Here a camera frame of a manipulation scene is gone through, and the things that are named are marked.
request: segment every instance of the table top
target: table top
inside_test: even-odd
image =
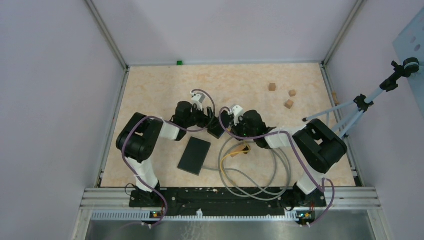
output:
[[[269,83],[276,84],[275,91],[269,91]],[[193,89],[207,91],[215,101],[216,111],[234,104],[240,105],[245,111],[256,110],[268,127],[301,127],[305,125],[303,118],[331,108],[318,63],[131,67],[116,119],[102,187],[123,187],[128,183],[135,183],[134,174],[124,164],[121,152],[115,147],[118,135],[133,114],[138,112],[169,120],[175,113],[178,102],[190,102],[190,91]],[[290,90],[296,90],[296,96],[290,97]],[[294,102],[291,109],[284,106],[289,99]],[[203,106],[212,106],[211,101],[206,98]],[[326,116],[322,116],[320,119],[325,122],[325,118]],[[335,123],[334,115],[331,114],[330,125]],[[191,136],[211,143],[204,166],[218,167],[219,151],[230,138],[227,133],[220,139],[214,138],[207,131],[188,132],[181,141],[160,138],[152,154],[153,169],[160,185],[223,187],[216,171],[202,169],[197,176],[177,168]],[[232,139],[225,151],[236,143],[238,141]],[[255,144],[251,146],[249,154],[229,157],[225,167],[239,169],[259,185],[266,186],[274,172],[273,158],[269,150],[259,148]],[[291,164],[292,186],[304,171],[293,150],[290,147],[284,147],[283,150]],[[237,172],[230,172],[229,176],[240,187],[254,187],[253,183]],[[346,155],[330,170],[327,177],[336,186],[355,186]],[[277,174],[271,186],[285,186],[286,180],[284,166],[277,161]]]

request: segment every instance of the gray cable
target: gray cable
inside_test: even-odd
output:
[[[218,157],[218,165],[220,164],[220,160],[221,160],[221,156],[222,156],[222,153],[223,153],[223,150],[224,150],[224,148],[225,148],[225,146],[227,145],[227,143],[231,140],[232,138],[229,138],[224,144],[223,144],[223,146],[222,146],[222,148],[221,148],[221,150],[220,150],[220,152],[219,152],[219,157]],[[235,146],[233,146],[233,147],[231,147],[226,153],[225,153],[225,155],[227,155],[228,153],[230,153],[231,152],[231,150],[233,150],[234,148],[236,148],[236,147],[238,147],[239,145],[241,145],[241,144],[243,144],[242,142],[241,143],[239,143],[239,144],[236,144]],[[287,164],[285,163],[285,161],[283,160],[283,158],[278,154],[278,153],[276,153],[274,150],[272,150],[272,155],[273,155],[273,157],[275,157],[275,155],[281,160],[281,162],[282,162],[282,164],[284,165],[284,168],[285,168],[285,170],[286,170],[286,173],[287,173],[287,183],[286,183],[286,186],[285,186],[285,188],[281,191],[281,192],[278,192],[278,193],[273,193],[273,192],[268,192],[268,191],[265,191],[268,187],[269,187],[269,185],[271,185],[271,183],[272,183],[272,181],[274,180],[274,178],[273,179],[271,179],[271,181],[270,181],[270,183],[265,187],[265,188],[261,188],[255,181],[253,181],[249,176],[247,176],[244,172],[241,172],[241,171],[239,171],[239,170],[237,170],[236,172],[239,172],[239,173],[241,173],[241,174],[243,174],[245,177],[247,177],[255,186],[257,186],[259,189],[260,189],[260,191],[259,192],[257,192],[257,193],[254,193],[254,194],[249,194],[249,193],[247,193],[247,192],[245,192],[244,190],[242,190],[241,188],[239,188],[239,186],[237,186],[236,184],[235,184],[235,182],[234,181],[232,181],[231,180],[231,178],[227,175],[227,172],[226,172],[226,170],[228,170],[228,169],[226,169],[226,168],[224,168],[223,169],[223,172],[224,172],[224,174],[225,174],[225,176],[229,179],[229,181],[234,185],[234,187],[236,188],[236,189],[238,189],[240,192],[242,192],[242,193],[244,193],[245,195],[241,195],[241,194],[238,194],[238,193],[235,193],[235,192],[233,192],[229,187],[228,187],[228,185],[226,184],[226,182],[225,182],[225,180],[224,180],[224,178],[223,178],[223,175],[222,175],[222,172],[221,171],[219,171],[219,169],[217,169],[218,171],[219,171],[219,176],[220,176],[220,178],[221,178],[221,181],[222,181],[222,183],[224,184],[224,186],[225,186],[225,188],[227,188],[227,190],[230,192],[230,193],[232,193],[233,195],[235,195],[235,196],[238,196],[238,197],[241,197],[241,198],[248,198],[248,197],[250,197],[250,198],[253,198],[253,199],[257,199],[257,200],[260,200],[260,201],[272,201],[272,200],[275,200],[275,199],[277,199],[277,198],[279,198],[279,197],[281,197],[281,195],[283,195],[285,192],[286,192],[286,190],[287,190],[287,188],[289,187],[289,184],[290,184],[290,181],[291,181],[291,178],[292,178],[292,171],[291,171],[291,166],[290,166],[290,162],[289,162],[289,159],[287,158],[287,155],[284,153],[284,151],[282,151],[281,149],[280,149],[280,151],[283,153],[283,155],[284,155],[284,157],[286,158],[286,160],[287,160],[287,162],[288,162],[288,166],[287,166]],[[210,169],[210,170],[216,170],[215,168],[210,168],[210,167],[205,167],[205,169]],[[260,198],[260,197],[255,197],[256,195],[258,195],[258,194],[260,194],[260,193],[262,193],[262,192],[265,192],[265,193],[267,193],[267,194],[271,194],[271,195],[276,195],[275,197],[272,197],[272,198]]]

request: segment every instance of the metal frame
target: metal frame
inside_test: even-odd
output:
[[[100,180],[102,178],[103,170],[106,166],[106,161],[108,157],[108,153],[111,146],[111,141],[113,137],[113,132],[116,126],[116,119],[119,114],[119,109],[121,107],[122,99],[125,92],[126,83],[129,76],[130,67],[126,64],[125,59],[123,58],[121,52],[119,51],[115,41],[112,38],[106,24],[102,20],[95,4],[92,0],[84,0],[92,14],[94,21],[96,22],[100,32],[108,43],[111,51],[113,52],[116,59],[119,61],[119,64],[125,71],[124,78],[122,80],[122,86],[119,90],[118,99],[116,100],[116,105],[114,108],[114,114],[109,124],[109,132],[106,136],[105,146],[103,149],[103,155],[101,159],[101,166],[99,169],[99,178],[97,179],[95,187],[98,186]],[[331,78],[327,72],[327,64],[330,62],[332,56],[337,51],[339,45],[344,39],[344,36],[349,31],[349,28],[352,25],[353,20],[356,18],[362,7],[364,6],[366,0],[357,0],[354,8],[349,14],[346,22],[341,28],[337,38],[334,40],[328,54],[326,55],[323,62],[320,64],[320,69],[322,73],[322,77],[324,79],[325,86],[327,88],[328,97],[331,101],[331,105],[334,107],[335,103],[332,97],[332,92],[334,91],[333,83]],[[336,111],[335,118],[337,121],[342,119],[341,111]],[[351,169],[353,172],[353,176],[357,177],[361,175],[361,171],[358,168],[357,157],[353,147],[350,144],[349,139],[345,139],[345,142],[349,148],[347,153]],[[332,192],[327,191],[325,194],[325,198],[327,201],[330,201],[332,197]],[[99,211],[125,211],[125,212],[140,212],[140,211],[149,211],[149,210],[157,210],[157,209],[136,209],[129,207],[130,197],[126,195],[123,187],[119,188],[87,188],[84,192],[81,205],[79,208],[79,213],[77,217],[77,221],[75,224],[73,239],[75,240],[84,240],[86,238],[90,220],[93,214],[98,213]],[[302,211],[307,210],[308,208],[297,207],[295,210]],[[323,210],[323,207],[317,207],[317,210]],[[377,192],[374,187],[336,187],[335,188],[335,200],[333,206],[330,208],[330,211],[357,211],[357,210],[367,210],[370,218],[370,222],[377,240],[383,239],[392,239],[390,230],[382,211],[381,203],[378,198]],[[174,219],[174,221],[187,221],[186,218],[182,217]]]

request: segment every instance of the white wall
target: white wall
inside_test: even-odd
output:
[[[0,239],[69,239],[123,70],[82,0],[2,0],[0,19]]]
[[[354,0],[94,0],[129,65],[322,61]]]
[[[329,65],[341,101],[371,94],[393,73],[392,42],[422,7],[422,0],[365,4]],[[424,234],[424,119],[406,79],[398,83],[374,101],[350,138],[362,179],[376,187],[395,239],[415,240]]]

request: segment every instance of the light blue panel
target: light blue panel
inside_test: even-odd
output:
[[[419,60],[419,72],[408,81],[424,117],[424,8],[394,40],[393,47],[401,63],[408,58]]]

